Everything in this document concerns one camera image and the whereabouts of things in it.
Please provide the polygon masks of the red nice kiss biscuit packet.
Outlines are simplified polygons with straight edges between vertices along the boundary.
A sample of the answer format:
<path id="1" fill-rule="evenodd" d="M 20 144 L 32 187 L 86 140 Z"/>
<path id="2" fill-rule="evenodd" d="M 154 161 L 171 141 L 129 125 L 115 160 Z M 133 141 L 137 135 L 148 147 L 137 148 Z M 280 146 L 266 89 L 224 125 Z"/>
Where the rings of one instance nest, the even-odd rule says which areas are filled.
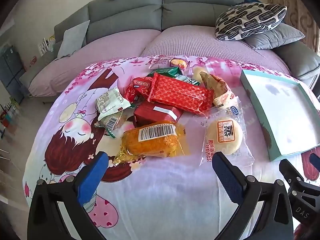
<path id="1" fill-rule="evenodd" d="M 147 100 L 150 95 L 152 77 L 134 78 L 127 86 L 124 98 L 130 103 L 136 103 L 141 100 Z"/>

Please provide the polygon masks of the grey cushion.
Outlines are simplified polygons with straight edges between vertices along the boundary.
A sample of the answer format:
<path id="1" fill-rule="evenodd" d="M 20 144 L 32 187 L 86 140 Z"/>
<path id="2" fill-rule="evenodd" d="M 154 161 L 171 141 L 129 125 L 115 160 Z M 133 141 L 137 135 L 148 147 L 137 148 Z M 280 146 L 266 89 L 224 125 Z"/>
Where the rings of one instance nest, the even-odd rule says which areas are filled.
<path id="1" fill-rule="evenodd" d="M 298 29 L 280 23 L 272 30 L 244 38 L 252 49 L 274 49 L 303 39 L 305 35 Z"/>

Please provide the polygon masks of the pink cartoon girl blanket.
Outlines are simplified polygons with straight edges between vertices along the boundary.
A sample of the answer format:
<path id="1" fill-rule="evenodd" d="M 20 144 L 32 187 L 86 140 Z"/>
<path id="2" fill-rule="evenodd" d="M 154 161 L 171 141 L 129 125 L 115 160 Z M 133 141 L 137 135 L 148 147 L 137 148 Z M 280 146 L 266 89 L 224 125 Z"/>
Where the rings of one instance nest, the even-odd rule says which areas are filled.
<path id="1" fill-rule="evenodd" d="M 200 133 L 193 126 L 198 114 L 182 110 L 176 122 L 185 127 L 189 155 L 118 165 L 113 160 L 123 135 L 113 139 L 94 127 L 99 96 L 117 87 L 124 97 L 134 78 L 170 68 L 173 58 L 190 62 L 182 75 L 192 78 L 193 67 L 203 67 L 241 101 L 246 144 L 254 157 L 251 166 L 234 165 L 245 176 L 241 205 L 230 200 L 212 162 L 200 164 Z M 54 102 L 27 160 L 28 239 L 297 239 L 303 224 L 292 216 L 290 186 L 279 170 L 283 159 L 269 159 L 262 126 L 240 81 L 244 69 L 298 80 L 290 73 L 215 57 L 154 55 L 87 66 Z M 81 206 L 77 174 L 100 151 L 108 155 L 108 169 L 91 200 Z M 284 159 L 306 183 L 319 187 L 319 172 L 309 161 L 312 153 L 319 156 L 319 146 Z"/>

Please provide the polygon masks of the dark blue cabinet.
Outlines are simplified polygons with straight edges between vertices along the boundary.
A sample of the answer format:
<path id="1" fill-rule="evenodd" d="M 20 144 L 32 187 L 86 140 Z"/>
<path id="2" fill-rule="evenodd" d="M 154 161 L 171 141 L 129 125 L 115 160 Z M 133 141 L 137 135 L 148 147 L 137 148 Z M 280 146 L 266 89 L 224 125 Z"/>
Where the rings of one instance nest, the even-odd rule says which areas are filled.
<path id="1" fill-rule="evenodd" d="M 23 85 L 20 81 L 24 73 L 25 68 L 15 47 L 4 48 L 1 52 L 1 82 L 17 103 L 24 99 Z"/>

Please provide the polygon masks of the pale green white snack packet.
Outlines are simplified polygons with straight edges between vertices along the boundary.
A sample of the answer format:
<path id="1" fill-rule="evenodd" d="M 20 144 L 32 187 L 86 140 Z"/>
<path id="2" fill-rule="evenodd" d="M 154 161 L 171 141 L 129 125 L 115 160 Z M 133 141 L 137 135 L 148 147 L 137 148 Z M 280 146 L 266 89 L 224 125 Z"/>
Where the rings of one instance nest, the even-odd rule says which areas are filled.
<path id="1" fill-rule="evenodd" d="M 99 112 L 98 121 L 103 118 L 121 112 L 131 106 L 129 100 L 122 97 L 119 89 L 113 88 L 108 90 L 96 99 Z"/>

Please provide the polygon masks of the yellow cake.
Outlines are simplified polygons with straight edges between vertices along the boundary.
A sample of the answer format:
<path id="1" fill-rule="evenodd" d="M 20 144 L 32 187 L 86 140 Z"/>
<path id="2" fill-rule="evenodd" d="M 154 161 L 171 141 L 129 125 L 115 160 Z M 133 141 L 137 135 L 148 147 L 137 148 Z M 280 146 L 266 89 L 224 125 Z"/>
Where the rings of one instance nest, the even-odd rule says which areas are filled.
<path id="1" fill-rule="evenodd" d="M 185 127 L 171 121 L 159 121 L 124 132 L 114 165 L 144 157 L 173 158 L 189 155 Z"/>

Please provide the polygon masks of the long red gold-pattern snack pack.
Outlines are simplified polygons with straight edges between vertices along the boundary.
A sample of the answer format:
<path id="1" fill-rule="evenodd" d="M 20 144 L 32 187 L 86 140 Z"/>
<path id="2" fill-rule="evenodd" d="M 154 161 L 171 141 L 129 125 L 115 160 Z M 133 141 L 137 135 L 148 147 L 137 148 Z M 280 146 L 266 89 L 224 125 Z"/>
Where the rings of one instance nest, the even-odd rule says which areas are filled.
<path id="1" fill-rule="evenodd" d="M 148 102 L 158 102 L 202 114 L 213 106 L 213 91 L 155 73 Z"/>

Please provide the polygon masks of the dark green snack packet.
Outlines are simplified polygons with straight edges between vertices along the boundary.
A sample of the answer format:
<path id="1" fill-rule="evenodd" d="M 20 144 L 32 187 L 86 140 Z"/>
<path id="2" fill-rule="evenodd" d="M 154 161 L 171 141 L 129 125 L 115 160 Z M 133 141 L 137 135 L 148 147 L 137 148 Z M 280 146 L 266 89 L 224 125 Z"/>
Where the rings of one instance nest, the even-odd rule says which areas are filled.
<path id="1" fill-rule="evenodd" d="M 179 67 L 170 67 L 170 68 L 158 68 L 153 70 L 148 74 L 148 77 L 153 77 L 155 73 L 167 76 L 167 77 L 176 77 L 177 75 L 182 75 L 182 71 Z"/>

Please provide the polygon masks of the purple swiss roll packet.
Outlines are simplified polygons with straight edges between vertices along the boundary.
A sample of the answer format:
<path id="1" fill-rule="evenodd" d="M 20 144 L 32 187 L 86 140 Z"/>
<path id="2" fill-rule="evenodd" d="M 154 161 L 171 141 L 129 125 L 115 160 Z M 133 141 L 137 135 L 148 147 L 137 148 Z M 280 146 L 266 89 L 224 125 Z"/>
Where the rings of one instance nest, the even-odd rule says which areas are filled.
<path id="1" fill-rule="evenodd" d="M 169 64 L 170 67 L 178 67 L 185 71 L 189 67 L 190 62 L 182 58 L 173 58 L 170 60 Z"/>

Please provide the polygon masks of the round bun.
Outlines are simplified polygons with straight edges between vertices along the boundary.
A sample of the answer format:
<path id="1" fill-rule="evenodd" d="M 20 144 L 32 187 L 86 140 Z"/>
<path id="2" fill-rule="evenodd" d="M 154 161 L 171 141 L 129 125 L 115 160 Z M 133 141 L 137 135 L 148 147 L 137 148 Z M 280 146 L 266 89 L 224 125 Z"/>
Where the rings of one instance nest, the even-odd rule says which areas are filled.
<path id="1" fill-rule="evenodd" d="M 193 126 L 200 133 L 201 165 L 211 162 L 217 152 L 222 152 L 233 165 L 253 165 L 254 157 L 246 144 L 246 124 L 238 97 L 225 106 L 194 116 Z"/>

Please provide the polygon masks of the white picture frames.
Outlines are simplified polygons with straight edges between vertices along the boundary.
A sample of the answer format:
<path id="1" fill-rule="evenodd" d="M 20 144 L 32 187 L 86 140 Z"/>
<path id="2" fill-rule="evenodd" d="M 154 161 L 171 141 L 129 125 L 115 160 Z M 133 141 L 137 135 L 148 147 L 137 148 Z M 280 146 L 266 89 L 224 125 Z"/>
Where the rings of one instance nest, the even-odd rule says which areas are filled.
<path id="1" fill-rule="evenodd" d="M 54 50 L 55 44 L 55 35 L 45 39 L 43 38 L 42 42 L 38 45 L 40 56 L 43 56 L 48 51 Z"/>

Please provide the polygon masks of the teal shallow box tray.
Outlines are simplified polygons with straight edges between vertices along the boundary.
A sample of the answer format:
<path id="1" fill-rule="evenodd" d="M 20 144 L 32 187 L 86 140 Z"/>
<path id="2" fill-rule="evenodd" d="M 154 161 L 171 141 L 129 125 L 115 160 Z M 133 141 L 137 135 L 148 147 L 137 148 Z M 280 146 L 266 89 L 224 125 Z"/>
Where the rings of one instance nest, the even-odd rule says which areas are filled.
<path id="1" fill-rule="evenodd" d="M 240 81 L 262 126 L 270 161 L 319 146 L 319 101 L 305 83 L 245 69 Z"/>

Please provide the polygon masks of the dark red snack packet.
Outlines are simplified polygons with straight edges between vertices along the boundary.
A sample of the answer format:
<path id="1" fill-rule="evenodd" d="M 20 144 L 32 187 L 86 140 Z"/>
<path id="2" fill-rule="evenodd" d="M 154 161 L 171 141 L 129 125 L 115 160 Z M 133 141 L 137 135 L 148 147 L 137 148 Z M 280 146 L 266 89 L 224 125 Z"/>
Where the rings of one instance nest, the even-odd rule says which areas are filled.
<path id="1" fill-rule="evenodd" d="M 182 114 L 176 107 L 144 101 L 135 109 L 133 117 L 135 126 L 140 127 L 159 121 L 178 122 Z"/>

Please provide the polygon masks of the orange cream bread packet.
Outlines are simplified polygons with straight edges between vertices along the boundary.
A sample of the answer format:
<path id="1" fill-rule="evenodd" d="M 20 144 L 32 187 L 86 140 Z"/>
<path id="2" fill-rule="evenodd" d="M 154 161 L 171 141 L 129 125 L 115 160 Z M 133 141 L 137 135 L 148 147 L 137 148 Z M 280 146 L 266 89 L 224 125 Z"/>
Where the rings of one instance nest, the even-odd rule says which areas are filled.
<path id="1" fill-rule="evenodd" d="M 200 72 L 200 77 L 204 86 L 213 91 L 213 105 L 215 107 L 227 106 L 235 98 L 234 93 L 222 78 L 207 72 Z"/>

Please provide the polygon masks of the colourful toys on floor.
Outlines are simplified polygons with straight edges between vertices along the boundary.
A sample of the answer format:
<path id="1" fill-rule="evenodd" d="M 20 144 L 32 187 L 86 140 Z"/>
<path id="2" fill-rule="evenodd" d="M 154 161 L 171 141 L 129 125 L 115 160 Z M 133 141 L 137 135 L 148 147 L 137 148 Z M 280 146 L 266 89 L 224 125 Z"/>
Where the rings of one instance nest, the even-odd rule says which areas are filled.
<path id="1" fill-rule="evenodd" d="M 13 97 L 9 99 L 10 101 L 6 105 L 1 105 L 1 139 L 3 139 L 6 129 L 20 111 L 18 102 Z"/>

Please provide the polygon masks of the grey sectional sofa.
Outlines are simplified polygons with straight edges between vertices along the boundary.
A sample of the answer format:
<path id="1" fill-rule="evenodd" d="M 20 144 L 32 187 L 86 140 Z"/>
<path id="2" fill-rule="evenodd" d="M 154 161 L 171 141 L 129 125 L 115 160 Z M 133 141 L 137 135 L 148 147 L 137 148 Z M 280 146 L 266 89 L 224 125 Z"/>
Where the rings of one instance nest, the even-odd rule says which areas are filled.
<path id="1" fill-rule="evenodd" d="M 165 31 L 182 25 L 215 28 L 218 16 L 244 0 L 93 0 L 69 14 L 54 27 L 56 55 L 64 32 L 90 20 L 82 44 L 138 29 Z M 319 93 L 319 57 L 300 41 L 271 49 L 288 66 L 289 73 Z"/>

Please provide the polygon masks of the light grey small pillow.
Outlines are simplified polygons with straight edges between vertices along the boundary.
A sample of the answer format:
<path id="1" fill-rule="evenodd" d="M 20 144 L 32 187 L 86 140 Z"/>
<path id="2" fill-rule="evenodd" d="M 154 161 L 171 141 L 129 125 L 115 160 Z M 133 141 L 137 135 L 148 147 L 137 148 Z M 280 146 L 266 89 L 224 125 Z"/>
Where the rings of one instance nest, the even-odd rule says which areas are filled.
<path id="1" fill-rule="evenodd" d="M 63 35 L 63 41 L 57 54 L 57 59 L 72 56 L 81 49 L 84 42 L 90 20 L 67 29 Z"/>

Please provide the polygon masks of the pink checkered sofa cover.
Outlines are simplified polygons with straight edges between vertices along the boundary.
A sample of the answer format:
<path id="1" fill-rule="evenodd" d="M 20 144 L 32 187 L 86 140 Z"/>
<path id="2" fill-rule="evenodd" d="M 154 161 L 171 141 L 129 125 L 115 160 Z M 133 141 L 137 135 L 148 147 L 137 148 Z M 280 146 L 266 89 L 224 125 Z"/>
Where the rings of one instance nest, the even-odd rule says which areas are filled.
<path id="1" fill-rule="evenodd" d="M 152 55 L 217 57 L 286 74 L 290 72 L 273 51 L 253 50 L 242 41 L 219 41 L 214 31 L 213 27 L 182 25 L 165 31 L 138 29 L 108 35 L 85 45 L 69 57 L 57 59 L 53 52 L 47 52 L 20 77 L 20 81 L 32 96 L 56 96 L 92 63 Z"/>

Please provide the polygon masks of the white green Korean snack packet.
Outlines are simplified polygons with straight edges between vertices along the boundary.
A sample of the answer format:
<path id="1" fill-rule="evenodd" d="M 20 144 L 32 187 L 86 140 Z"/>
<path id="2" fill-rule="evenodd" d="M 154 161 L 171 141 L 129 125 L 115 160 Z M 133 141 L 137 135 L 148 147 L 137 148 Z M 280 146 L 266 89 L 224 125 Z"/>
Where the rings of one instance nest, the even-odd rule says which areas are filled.
<path id="1" fill-rule="evenodd" d="M 176 74 L 176 75 L 174 76 L 174 79 L 180 80 L 180 81 L 183 81 L 183 82 L 189 83 L 189 84 L 191 84 L 191 85 L 195 85 L 195 86 L 199 86 L 199 85 L 200 85 L 200 82 L 199 82 L 199 81 L 194 80 L 194 79 L 192 79 L 192 78 L 190 78 L 190 77 L 181 75 L 181 74 Z"/>

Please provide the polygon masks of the black and white patterned pillow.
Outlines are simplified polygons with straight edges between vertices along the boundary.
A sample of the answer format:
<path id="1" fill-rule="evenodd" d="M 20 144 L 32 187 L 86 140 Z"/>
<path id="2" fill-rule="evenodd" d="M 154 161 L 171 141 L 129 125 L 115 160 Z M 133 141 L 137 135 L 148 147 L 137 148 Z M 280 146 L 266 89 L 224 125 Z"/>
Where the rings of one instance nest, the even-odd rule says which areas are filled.
<path id="1" fill-rule="evenodd" d="M 287 7 L 281 4 L 249 2 L 237 4 L 220 14 L 215 36 L 221 41 L 243 40 L 277 27 L 285 18 Z"/>

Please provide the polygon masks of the brown patterned curtain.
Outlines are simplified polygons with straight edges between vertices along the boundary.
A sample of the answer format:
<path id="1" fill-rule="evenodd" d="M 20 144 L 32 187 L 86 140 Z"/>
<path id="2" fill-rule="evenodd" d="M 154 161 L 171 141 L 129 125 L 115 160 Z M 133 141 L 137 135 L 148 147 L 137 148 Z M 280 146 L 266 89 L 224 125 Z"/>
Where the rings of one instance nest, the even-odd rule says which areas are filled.
<path id="1" fill-rule="evenodd" d="M 287 6 L 284 23 L 300 30 L 302 42 L 319 55 L 319 26 L 301 0 L 268 0 L 268 3 Z"/>

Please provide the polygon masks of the clear green-edged barcode snack packet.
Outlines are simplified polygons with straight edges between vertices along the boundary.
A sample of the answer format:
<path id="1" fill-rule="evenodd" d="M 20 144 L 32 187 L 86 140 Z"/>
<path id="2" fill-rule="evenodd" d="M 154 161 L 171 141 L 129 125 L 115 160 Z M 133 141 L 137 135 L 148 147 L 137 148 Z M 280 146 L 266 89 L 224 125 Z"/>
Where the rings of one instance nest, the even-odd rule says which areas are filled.
<path id="1" fill-rule="evenodd" d="M 133 127 L 133 124 L 127 120 L 128 118 L 128 114 L 125 111 L 121 111 L 95 122 L 94 127 L 103 128 L 105 131 L 104 135 L 110 136 L 113 139 L 120 138 L 125 131 Z"/>

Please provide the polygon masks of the yellow pudding jelly cup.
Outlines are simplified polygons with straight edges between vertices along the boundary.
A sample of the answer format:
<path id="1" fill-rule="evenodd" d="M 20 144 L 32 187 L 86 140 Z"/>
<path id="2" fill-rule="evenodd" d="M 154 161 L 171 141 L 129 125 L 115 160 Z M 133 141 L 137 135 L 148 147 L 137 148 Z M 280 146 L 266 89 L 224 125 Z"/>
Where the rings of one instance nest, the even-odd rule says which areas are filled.
<path id="1" fill-rule="evenodd" d="M 202 83 L 202 77 L 200 75 L 202 72 L 208 74 L 207 70 L 203 67 L 200 67 L 200 66 L 193 67 L 192 79 L 199 82 L 199 83 Z"/>

